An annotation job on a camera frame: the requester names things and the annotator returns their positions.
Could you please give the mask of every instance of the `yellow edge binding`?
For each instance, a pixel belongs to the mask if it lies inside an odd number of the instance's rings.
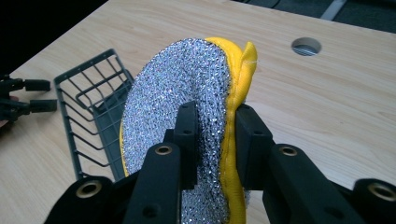
[[[226,126],[221,142],[220,183],[230,209],[230,224],[246,223],[245,195],[236,171],[235,111],[248,95],[251,79],[256,70],[257,51],[247,42],[244,52],[230,40],[210,37],[206,41],[220,47],[227,56],[232,76],[231,88],[226,100]]]

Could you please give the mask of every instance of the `wire basket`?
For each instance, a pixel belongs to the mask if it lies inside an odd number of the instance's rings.
[[[120,155],[120,123],[134,82],[114,49],[54,79],[77,179],[125,177]]]

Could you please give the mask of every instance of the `dark floor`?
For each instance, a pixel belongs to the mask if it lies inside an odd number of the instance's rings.
[[[1,1],[0,74],[10,74],[106,1]],[[319,18],[332,2],[332,0],[239,1],[315,18]],[[334,20],[396,33],[396,0],[348,0]]]

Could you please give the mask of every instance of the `silver glitter fabric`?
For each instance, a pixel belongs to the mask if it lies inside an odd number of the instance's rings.
[[[173,129],[178,107],[194,100],[199,121],[198,185],[182,193],[183,223],[224,223],[228,205],[219,182],[220,143],[231,78],[225,53],[203,39],[163,49],[137,76],[123,114],[123,156],[129,174],[149,147]]]

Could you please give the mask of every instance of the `tabletop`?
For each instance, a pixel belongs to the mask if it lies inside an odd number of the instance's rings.
[[[367,177],[396,185],[395,34],[226,0],[110,0],[11,76],[52,81],[107,49],[135,76],[169,44],[208,36],[256,45],[246,104],[277,143],[301,148],[349,189]],[[317,40],[320,52],[295,53],[302,37]],[[14,95],[56,98],[54,89]],[[75,181],[59,110],[20,117],[0,136],[2,223],[42,223]],[[252,192],[247,223],[269,223],[261,196]]]

